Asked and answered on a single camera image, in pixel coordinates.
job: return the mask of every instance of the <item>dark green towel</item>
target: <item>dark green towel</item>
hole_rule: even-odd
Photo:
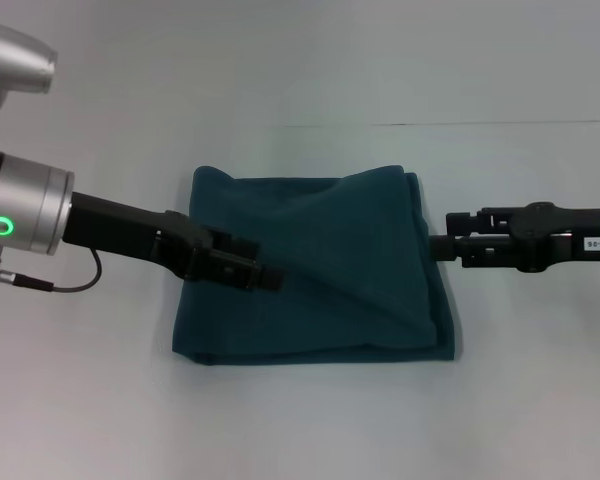
[[[206,365],[452,360],[415,174],[234,180],[199,168],[190,216],[260,243],[280,292],[185,283],[173,351]]]

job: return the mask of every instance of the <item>gray background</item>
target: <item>gray background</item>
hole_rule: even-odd
[[[84,193],[186,211],[199,165],[401,164],[438,231],[600,207],[600,0],[0,0],[0,23],[60,51],[0,149]],[[84,294],[0,287],[0,479],[600,479],[600,265],[446,267],[456,363],[203,368],[170,352],[180,282],[103,257]],[[4,265],[93,270],[66,245]]]

